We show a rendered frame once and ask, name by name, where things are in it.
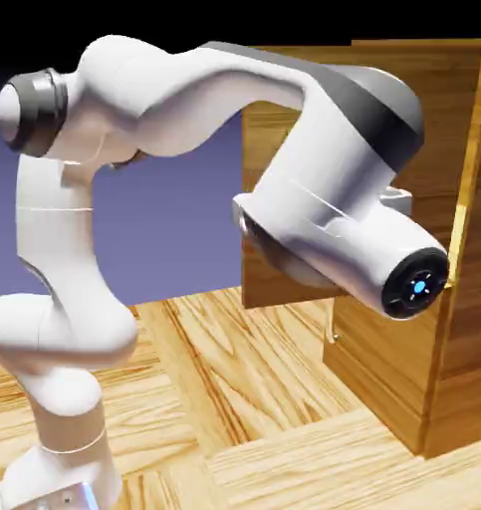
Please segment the light wood cabinet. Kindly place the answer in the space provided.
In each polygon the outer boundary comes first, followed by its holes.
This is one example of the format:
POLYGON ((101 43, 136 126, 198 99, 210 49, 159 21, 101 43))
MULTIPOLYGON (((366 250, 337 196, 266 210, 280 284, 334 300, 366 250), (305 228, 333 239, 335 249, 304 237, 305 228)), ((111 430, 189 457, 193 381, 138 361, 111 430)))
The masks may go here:
POLYGON ((481 439, 481 39, 346 48, 336 64, 393 73, 424 110, 424 148, 395 183, 411 192, 415 220, 449 250, 451 298, 419 453, 431 458, 481 439))

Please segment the wooden cabinet door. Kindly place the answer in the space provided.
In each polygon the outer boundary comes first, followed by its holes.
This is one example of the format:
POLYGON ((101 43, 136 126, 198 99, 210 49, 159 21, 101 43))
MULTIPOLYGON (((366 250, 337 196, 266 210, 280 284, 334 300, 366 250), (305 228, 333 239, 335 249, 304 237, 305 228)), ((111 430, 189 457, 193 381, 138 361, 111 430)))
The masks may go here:
MULTIPOLYGON (((345 46, 263 46, 263 51, 319 63, 338 63, 345 46)), ((269 103, 242 111, 242 190, 253 189, 293 127, 298 114, 269 103)), ((341 296, 330 285, 319 289, 299 284, 272 268, 251 241, 242 240, 242 300, 247 308, 283 305, 341 296)))
POLYGON ((425 422, 440 348, 438 327, 451 290, 409 321, 378 315, 352 297, 337 297, 335 332, 323 361, 414 454, 423 449, 425 422))

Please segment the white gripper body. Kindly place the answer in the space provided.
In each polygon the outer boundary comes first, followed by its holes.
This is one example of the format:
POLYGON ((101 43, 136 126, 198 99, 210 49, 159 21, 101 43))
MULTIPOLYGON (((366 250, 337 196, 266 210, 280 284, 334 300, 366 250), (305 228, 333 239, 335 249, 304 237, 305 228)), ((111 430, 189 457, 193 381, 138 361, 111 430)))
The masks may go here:
POLYGON ((412 213, 412 194, 401 188, 388 186, 379 196, 380 202, 404 215, 412 213))

